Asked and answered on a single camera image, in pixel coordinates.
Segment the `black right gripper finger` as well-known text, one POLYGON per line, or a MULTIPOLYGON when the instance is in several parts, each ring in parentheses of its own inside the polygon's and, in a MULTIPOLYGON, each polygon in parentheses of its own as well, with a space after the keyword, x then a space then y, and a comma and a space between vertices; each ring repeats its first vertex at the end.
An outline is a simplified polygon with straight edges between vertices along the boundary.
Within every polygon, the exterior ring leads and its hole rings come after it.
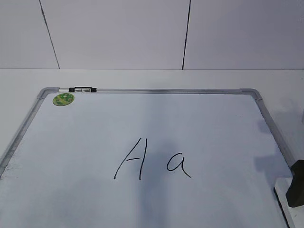
POLYGON ((297 160, 291 167, 292 182, 286 193, 288 206, 296 208, 304 205, 304 161, 297 160))

